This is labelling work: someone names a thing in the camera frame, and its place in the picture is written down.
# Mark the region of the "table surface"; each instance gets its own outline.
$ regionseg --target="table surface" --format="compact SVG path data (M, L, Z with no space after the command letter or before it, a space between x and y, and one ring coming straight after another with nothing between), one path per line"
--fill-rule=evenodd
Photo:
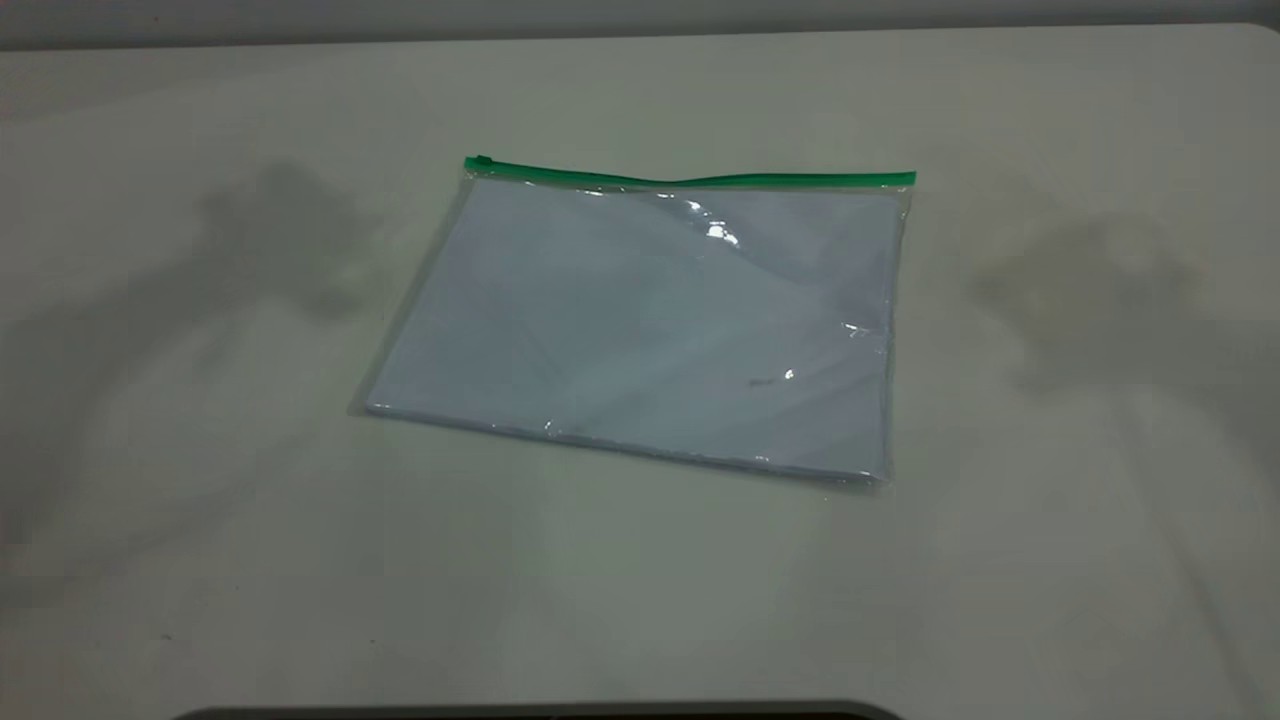
M1280 37L0 55L0 716L1280 717ZM465 155L916 169L873 493L356 410Z

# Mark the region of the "green zipper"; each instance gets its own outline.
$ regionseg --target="green zipper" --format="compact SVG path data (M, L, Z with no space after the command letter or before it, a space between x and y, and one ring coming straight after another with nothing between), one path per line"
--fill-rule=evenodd
M749 173L745 176L716 176L684 181L652 181L600 173L556 170L499 163L484 155L467 158L466 169L474 173L502 176L534 182L586 186L648 186L648 187L899 187L915 184L915 173Z

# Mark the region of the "zipper pouch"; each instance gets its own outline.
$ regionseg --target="zipper pouch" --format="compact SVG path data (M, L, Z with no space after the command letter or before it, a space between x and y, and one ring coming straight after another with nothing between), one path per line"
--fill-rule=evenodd
M648 181L466 161L375 414L838 480L890 477L915 173Z

